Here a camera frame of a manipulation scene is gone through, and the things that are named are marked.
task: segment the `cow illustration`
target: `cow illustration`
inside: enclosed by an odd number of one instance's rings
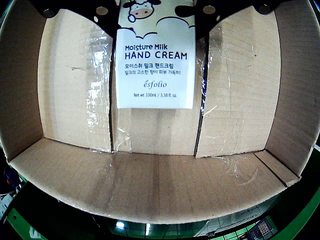
[[[150,17],[155,9],[153,5],[161,4],[160,0],[130,0],[123,7],[130,8],[128,19],[134,23],[136,19],[146,19]]]

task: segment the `white label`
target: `white label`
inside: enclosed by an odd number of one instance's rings
[[[192,0],[123,0],[115,50],[116,101],[121,108],[192,109],[195,88]]]

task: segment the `black metal bracket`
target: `black metal bracket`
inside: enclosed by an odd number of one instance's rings
[[[111,37],[117,35],[120,7],[114,0],[30,0],[30,2],[45,18],[53,18],[60,9],[68,9],[93,21]],[[196,39],[200,39],[223,19],[242,9],[254,6],[260,14],[268,14],[281,2],[284,0],[197,0],[195,6],[177,6],[175,13],[180,18],[195,16],[195,35]]]

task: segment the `black surface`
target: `black surface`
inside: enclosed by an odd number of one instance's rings
[[[306,225],[302,228],[302,230],[298,233],[298,235],[294,238],[294,240],[306,240],[306,239],[319,239],[320,235],[318,232],[319,228],[319,218],[320,218],[320,207],[318,206],[306,223]]]

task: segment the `cardboard flap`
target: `cardboard flap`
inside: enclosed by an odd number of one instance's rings
[[[38,60],[39,109],[46,138],[111,152],[112,42],[94,22],[66,9],[46,21]]]
[[[274,121],[280,84],[275,14],[248,7],[210,32],[209,69],[196,157],[260,151]]]
[[[283,2],[275,17],[281,79],[266,149],[300,176],[320,131],[320,28],[307,0]]]
[[[0,31],[0,145],[8,161],[43,138],[37,69],[46,19],[17,0]]]
[[[299,178],[292,171],[275,159],[269,152],[260,151],[254,155],[256,155],[286,187],[290,187],[299,181]]]
[[[253,153],[201,159],[105,153],[43,138],[10,164],[68,205],[138,223],[218,218],[286,189]]]

